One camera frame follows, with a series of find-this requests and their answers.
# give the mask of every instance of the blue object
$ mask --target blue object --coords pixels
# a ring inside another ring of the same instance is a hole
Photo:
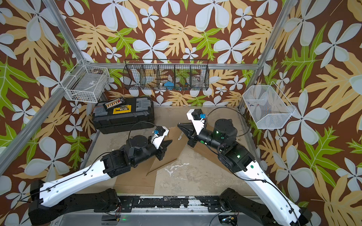
[[[173,90],[174,88],[174,84],[172,82],[166,82],[165,83],[165,87],[168,89],[168,90]]]

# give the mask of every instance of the wire mesh basket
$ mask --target wire mesh basket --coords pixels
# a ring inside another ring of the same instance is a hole
[[[126,63],[125,88],[145,90],[207,90],[208,64]]]
[[[72,101],[97,103],[109,80],[107,68],[83,61],[75,65],[70,75],[73,78],[63,88]]]
[[[296,110],[283,92],[277,89],[279,94],[271,85],[254,85],[243,94],[258,129],[281,129]]]

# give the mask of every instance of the white mesh bin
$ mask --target white mesh bin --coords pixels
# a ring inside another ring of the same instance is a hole
[[[64,87],[72,101],[97,103],[105,86],[109,72],[105,67],[98,67],[79,62],[72,70],[73,78]]]
[[[295,111],[290,102],[287,107],[270,85],[251,86],[243,99],[258,129],[281,129]]]

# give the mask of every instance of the black toolbox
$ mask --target black toolbox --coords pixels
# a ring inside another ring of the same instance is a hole
[[[125,98],[125,104],[114,110],[106,111],[99,102],[93,109],[92,121],[96,129],[103,134],[129,131],[131,127],[140,121],[154,123],[155,112],[150,97]],[[139,123],[132,130],[152,128],[149,123]]]

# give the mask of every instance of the cardboard sheet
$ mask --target cardboard sheet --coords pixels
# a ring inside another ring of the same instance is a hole
[[[117,193],[147,194],[152,195],[155,188],[157,170],[174,162],[187,144],[187,137],[181,135],[181,130],[177,127],[169,129],[169,134],[164,140],[172,140],[167,147],[162,161],[156,157],[140,163],[136,168],[131,168],[130,172],[117,176],[114,189]]]

